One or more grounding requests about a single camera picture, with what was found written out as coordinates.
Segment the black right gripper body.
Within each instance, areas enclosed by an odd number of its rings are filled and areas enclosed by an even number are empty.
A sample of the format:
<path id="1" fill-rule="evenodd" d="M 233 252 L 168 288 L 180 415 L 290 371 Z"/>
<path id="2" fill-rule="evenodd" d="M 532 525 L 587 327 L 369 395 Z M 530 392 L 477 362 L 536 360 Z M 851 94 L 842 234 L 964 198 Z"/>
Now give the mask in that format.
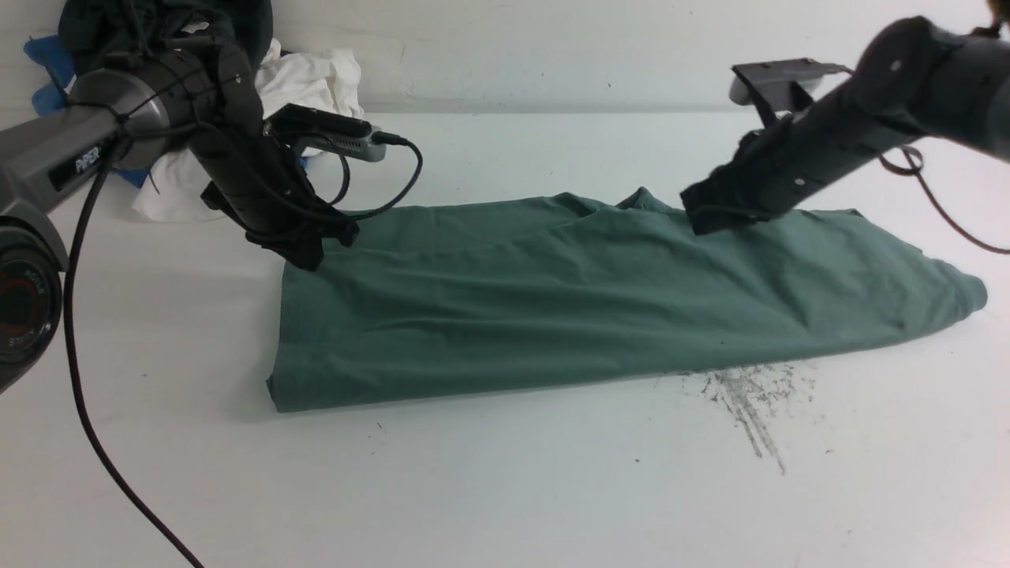
<path id="1" fill-rule="evenodd" d="M 787 179 L 794 130 L 749 132 L 729 162 L 682 191 L 686 218 L 697 236 L 771 222 L 797 208 L 798 194 Z"/>

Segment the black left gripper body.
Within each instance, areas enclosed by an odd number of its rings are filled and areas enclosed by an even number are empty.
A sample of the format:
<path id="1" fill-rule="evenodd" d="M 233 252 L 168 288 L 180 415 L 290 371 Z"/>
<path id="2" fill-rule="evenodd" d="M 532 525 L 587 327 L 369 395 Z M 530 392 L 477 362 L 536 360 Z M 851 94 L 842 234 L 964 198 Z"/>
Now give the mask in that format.
<path id="1" fill-rule="evenodd" d="M 211 183 L 201 194 L 205 205 L 237 223 L 250 244 L 274 252 L 296 268 L 313 272 L 324 259 L 324 241 L 350 247 L 360 233 L 358 222 L 322 204 L 303 182 L 280 187 L 257 177 L 248 186 L 220 188 Z"/>

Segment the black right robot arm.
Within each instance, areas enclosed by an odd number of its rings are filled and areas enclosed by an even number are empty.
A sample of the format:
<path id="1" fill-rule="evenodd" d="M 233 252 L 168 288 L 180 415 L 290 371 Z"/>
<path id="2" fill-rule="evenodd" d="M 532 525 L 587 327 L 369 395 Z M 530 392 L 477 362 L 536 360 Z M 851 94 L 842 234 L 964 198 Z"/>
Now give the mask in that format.
<path id="1" fill-rule="evenodd" d="M 924 137 L 1007 161 L 1009 50 L 996 33 L 953 35 L 925 17 L 890 24 L 843 83 L 843 65 L 800 58 L 732 69 L 730 98 L 758 109 L 730 162 L 682 191 L 698 236 L 771 222 L 886 152 Z"/>

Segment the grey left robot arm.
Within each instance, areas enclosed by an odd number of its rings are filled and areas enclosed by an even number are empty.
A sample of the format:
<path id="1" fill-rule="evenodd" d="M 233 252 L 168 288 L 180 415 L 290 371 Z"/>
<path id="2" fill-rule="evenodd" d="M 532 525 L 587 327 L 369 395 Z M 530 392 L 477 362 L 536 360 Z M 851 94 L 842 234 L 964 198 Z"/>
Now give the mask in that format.
<path id="1" fill-rule="evenodd" d="M 35 366 L 60 323 L 69 257 L 50 212 L 114 168 L 148 166 L 181 147 L 211 176 L 209 204 L 252 244 L 310 271 L 322 241 L 354 244 L 356 220 L 318 198 L 289 139 L 264 133 L 242 48 L 205 36 L 109 54 L 60 112 L 2 132 L 3 388 Z"/>

